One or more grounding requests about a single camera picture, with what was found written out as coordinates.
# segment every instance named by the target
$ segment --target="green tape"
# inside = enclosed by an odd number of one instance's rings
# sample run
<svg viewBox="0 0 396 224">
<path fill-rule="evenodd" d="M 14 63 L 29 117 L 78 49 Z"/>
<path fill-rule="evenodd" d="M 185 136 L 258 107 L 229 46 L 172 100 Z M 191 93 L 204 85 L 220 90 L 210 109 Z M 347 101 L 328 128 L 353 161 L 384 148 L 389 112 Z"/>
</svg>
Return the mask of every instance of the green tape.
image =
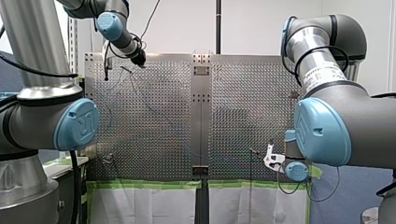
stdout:
<svg viewBox="0 0 396 224">
<path fill-rule="evenodd" d="M 88 201 L 87 193 L 81 196 L 81 203 L 85 203 Z"/>
<path fill-rule="evenodd" d="M 253 187 L 260 189 L 278 189 L 277 182 L 272 181 L 250 181 L 250 180 L 209 180 L 210 189 L 240 189 L 242 187 Z M 296 189 L 296 183 L 281 183 L 282 189 Z M 305 189 L 304 185 L 300 185 L 298 189 Z"/>
<path fill-rule="evenodd" d="M 309 166 L 310 175 L 316 179 L 321 179 L 322 171 L 320 168 L 314 165 Z"/>
<path fill-rule="evenodd" d="M 85 160 L 85 158 L 81 158 L 81 157 L 77 157 L 78 161 L 83 161 Z M 72 161 L 71 159 L 56 159 L 54 161 L 47 161 L 46 163 L 44 163 L 44 165 L 52 165 L 52 164 L 56 164 L 56 165 L 72 165 Z"/>
<path fill-rule="evenodd" d="M 199 189 L 200 181 L 102 180 L 87 182 L 89 189 Z"/>
</svg>

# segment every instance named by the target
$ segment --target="white wall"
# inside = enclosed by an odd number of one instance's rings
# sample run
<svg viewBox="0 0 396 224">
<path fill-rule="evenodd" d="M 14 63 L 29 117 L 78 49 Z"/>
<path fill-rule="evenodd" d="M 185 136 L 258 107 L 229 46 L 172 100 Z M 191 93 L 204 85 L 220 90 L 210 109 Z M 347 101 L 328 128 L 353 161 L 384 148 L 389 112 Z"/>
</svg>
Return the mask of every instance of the white wall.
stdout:
<svg viewBox="0 0 396 224">
<path fill-rule="evenodd" d="M 288 17 L 320 16 L 321 8 L 318 0 L 223 0 L 221 53 L 279 55 Z"/>
<path fill-rule="evenodd" d="M 393 63 L 390 27 L 394 0 L 323 0 L 323 15 L 346 14 L 353 17 L 366 33 L 367 58 L 361 65 L 358 82 L 370 94 L 392 91 L 393 76 L 389 67 Z"/>
<path fill-rule="evenodd" d="M 128 29 L 141 36 L 157 0 L 131 1 Z M 147 52 L 208 53 L 215 50 L 214 0 L 161 1 L 143 38 Z"/>
<path fill-rule="evenodd" d="M 131 1 L 130 31 L 143 33 L 156 2 Z M 222 53 L 277 55 L 288 16 L 319 16 L 321 7 L 318 0 L 223 0 Z M 161 1 L 144 40 L 147 52 L 214 52 L 216 1 Z"/>
</svg>

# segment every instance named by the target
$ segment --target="metal pole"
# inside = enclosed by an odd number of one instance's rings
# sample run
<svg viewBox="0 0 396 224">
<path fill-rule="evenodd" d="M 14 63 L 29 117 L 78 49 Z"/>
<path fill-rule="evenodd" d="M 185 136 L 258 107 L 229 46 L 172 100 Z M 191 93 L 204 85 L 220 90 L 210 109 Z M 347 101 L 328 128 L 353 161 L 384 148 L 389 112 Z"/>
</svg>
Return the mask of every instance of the metal pole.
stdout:
<svg viewBox="0 0 396 224">
<path fill-rule="evenodd" d="M 0 12 L 15 60 L 52 74 L 69 74 L 64 42 L 53 0 L 2 0 Z M 22 100 L 41 100 L 81 92 L 71 78 L 22 72 Z"/>
<path fill-rule="evenodd" d="M 216 0 L 216 54 L 221 54 L 221 0 Z"/>
</svg>

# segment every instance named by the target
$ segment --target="metal bracket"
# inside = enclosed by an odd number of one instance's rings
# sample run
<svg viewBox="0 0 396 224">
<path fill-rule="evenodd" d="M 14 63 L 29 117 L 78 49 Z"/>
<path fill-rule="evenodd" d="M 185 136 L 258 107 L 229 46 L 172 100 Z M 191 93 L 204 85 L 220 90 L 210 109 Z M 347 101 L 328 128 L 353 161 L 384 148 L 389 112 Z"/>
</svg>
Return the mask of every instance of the metal bracket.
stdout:
<svg viewBox="0 0 396 224">
<path fill-rule="evenodd" d="M 192 174 L 193 175 L 208 175 L 209 168 L 208 168 L 208 166 L 192 166 Z"/>
<path fill-rule="evenodd" d="M 194 66 L 195 76 L 209 76 L 209 66 Z"/>
<path fill-rule="evenodd" d="M 273 154 L 274 145 L 268 144 L 267 154 L 264 157 L 264 164 L 273 171 L 283 173 L 282 163 L 285 161 L 284 155 Z"/>
</svg>

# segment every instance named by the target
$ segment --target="robot end effector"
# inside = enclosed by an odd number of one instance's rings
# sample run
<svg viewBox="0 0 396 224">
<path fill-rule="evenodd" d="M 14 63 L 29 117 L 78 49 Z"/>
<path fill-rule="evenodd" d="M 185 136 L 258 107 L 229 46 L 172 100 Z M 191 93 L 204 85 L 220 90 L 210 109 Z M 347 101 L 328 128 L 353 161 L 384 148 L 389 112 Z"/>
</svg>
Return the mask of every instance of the robot end effector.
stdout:
<svg viewBox="0 0 396 224">
<path fill-rule="evenodd" d="M 132 63 L 144 67 L 146 53 L 142 49 L 139 37 L 131 35 L 127 30 L 129 3 L 126 0 L 58 0 L 64 4 L 64 10 L 73 18 L 95 18 L 96 28 L 114 47 Z"/>
</svg>

